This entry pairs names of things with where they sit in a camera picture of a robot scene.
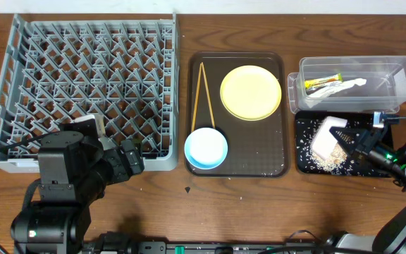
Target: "wooden chopstick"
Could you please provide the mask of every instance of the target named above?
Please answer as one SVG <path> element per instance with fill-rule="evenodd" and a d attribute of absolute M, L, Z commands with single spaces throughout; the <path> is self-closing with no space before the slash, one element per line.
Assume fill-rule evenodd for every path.
<path fill-rule="evenodd" d="M 211 98 L 209 96 L 208 80 L 206 79 L 206 71 L 204 70 L 204 64 L 202 62 L 202 63 L 200 63 L 200 67 L 198 70 L 197 93 L 195 95 L 194 116 L 192 117 L 192 128 L 190 129 L 191 133 L 195 130 L 195 119 L 197 118 L 197 106 L 198 106 L 198 97 L 199 97 L 199 91 L 200 91 L 200 79 L 202 77 L 202 70 L 203 70 L 204 86 L 206 88 L 206 96 L 208 98 L 209 114 L 211 115 L 212 128 L 216 128 L 216 124 L 214 123 L 214 115 L 212 114 L 212 105 L 211 105 Z"/>

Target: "wooden surface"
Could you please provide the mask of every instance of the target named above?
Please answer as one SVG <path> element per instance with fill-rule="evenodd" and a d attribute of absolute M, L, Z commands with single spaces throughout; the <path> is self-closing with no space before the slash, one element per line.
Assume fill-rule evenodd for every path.
<path fill-rule="evenodd" d="M 26 15 L 27 20 L 129 19 L 133 15 Z M 148 16 L 148 18 L 170 16 Z M 0 15 L 0 68 L 12 15 Z M 285 74 L 298 71 L 305 56 L 406 55 L 406 16 L 179 16 L 180 129 L 185 129 L 187 69 L 198 51 L 272 51 L 283 58 Z M 406 115 L 406 103 L 400 113 Z M 288 114 L 290 137 L 293 115 Z M 393 129 L 395 146 L 406 141 L 406 123 Z M 124 231 L 139 240 L 277 242 L 298 229 L 317 236 L 338 230 L 376 234 L 406 205 L 406 193 L 390 179 L 315 176 L 295 169 L 281 179 L 198 178 L 183 163 L 145 172 L 109 186 L 91 206 L 86 239 Z M 13 251 L 9 228 L 20 212 L 25 189 L 37 174 L 0 170 L 0 243 Z M 187 194 L 185 187 L 190 187 Z"/>

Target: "clear plastic bin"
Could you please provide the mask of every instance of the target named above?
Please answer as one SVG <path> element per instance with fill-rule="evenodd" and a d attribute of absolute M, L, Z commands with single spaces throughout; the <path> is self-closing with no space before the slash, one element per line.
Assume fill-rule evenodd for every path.
<path fill-rule="evenodd" d="M 340 73 L 343 81 L 364 78 L 354 86 L 325 98 L 309 97 L 305 80 Z M 406 56 L 307 57 L 300 71 L 288 76 L 290 110 L 387 111 L 395 113 L 406 102 Z"/>

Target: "yellow plate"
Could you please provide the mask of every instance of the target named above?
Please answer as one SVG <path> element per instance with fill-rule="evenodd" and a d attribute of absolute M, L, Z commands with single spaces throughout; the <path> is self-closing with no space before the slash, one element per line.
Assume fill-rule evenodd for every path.
<path fill-rule="evenodd" d="M 241 66 L 225 76 L 220 96 L 232 115 L 257 121 L 272 115 L 278 108 L 281 87 L 276 77 L 265 68 Z"/>

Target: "tray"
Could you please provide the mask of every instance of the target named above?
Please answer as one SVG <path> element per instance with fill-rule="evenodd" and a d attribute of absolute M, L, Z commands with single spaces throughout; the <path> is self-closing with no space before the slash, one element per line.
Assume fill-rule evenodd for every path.
<path fill-rule="evenodd" d="M 372 114 L 365 113 L 345 113 L 345 112 L 327 112 L 327 111 L 299 111 L 295 115 L 295 151 L 297 169 L 306 174 L 331 174 L 337 176 L 370 176 L 370 177 L 388 177 L 385 174 L 377 172 L 376 168 L 365 162 L 363 165 L 357 165 L 347 157 L 343 167 L 333 171 L 324 171 L 317 168 L 317 165 L 309 158 L 311 138 L 317 132 L 319 125 L 327 116 L 347 119 L 347 128 L 365 128 L 372 129 Z M 382 142 L 393 147 L 393 135 L 391 127 L 383 137 Z"/>
<path fill-rule="evenodd" d="M 145 170 L 178 163 L 178 21 L 26 22 L 14 15 L 0 75 L 0 147 L 101 114 L 109 140 L 142 141 Z M 0 153 L 38 171 L 39 142 Z"/>
<path fill-rule="evenodd" d="M 187 135 L 194 111 L 198 70 L 204 62 L 216 129 L 228 141 L 228 155 L 215 169 L 203 170 L 185 160 L 185 166 L 197 176 L 279 177 L 289 169 L 288 132 L 286 130 L 285 83 L 281 58 L 269 52 L 200 52 L 190 61 L 187 105 Z M 243 121 L 230 114 L 221 101 L 220 86 L 225 75 L 239 66 L 255 65 L 278 77 L 282 89 L 280 107 L 260 121 Z M 200 85 L 195 129 L 211 127 L 204 86 Z"/>

